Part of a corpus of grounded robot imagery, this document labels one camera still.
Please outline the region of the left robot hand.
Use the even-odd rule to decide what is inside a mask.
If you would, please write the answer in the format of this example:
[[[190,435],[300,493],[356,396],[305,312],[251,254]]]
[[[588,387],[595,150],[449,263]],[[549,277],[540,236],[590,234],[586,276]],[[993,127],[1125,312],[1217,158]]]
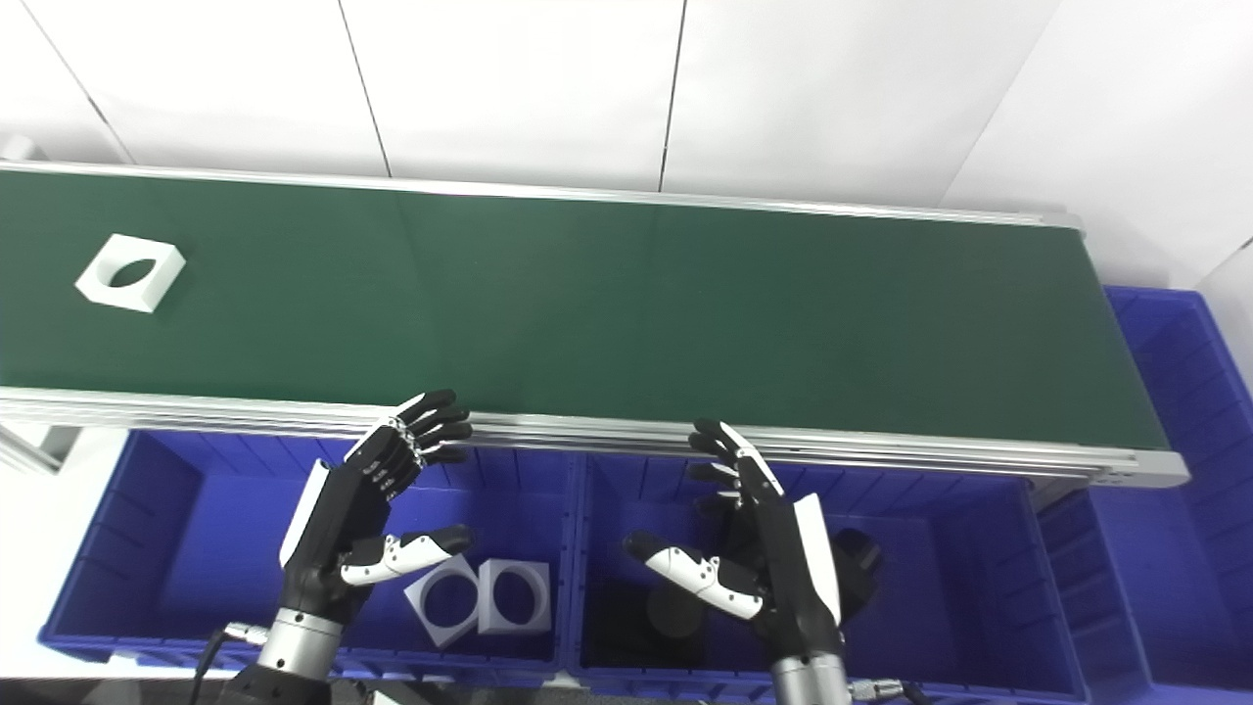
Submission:
[[[325,477],[296,513],[282,558],[279,616],[320,619],[345,629],[373,585],[439,566],[475,541],[466,525],[386,533],[393,500],[431,465],[459,463],[469,412],[452,389],[434,389],[385,412]]]

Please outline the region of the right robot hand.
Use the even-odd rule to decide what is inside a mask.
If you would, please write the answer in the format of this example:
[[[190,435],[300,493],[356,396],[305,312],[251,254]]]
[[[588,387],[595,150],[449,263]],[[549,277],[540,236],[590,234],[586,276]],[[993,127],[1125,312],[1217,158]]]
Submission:
[[[764,455],[724,421],[694,419],[688,442],[710,456],[694,470],[738,493],[734,516],[747,523],[756,561],[707,556],[643,530],[623,548],[700,602],[751,622],[771,660],[843,656],[840,581],[819,501],[787,498]]]

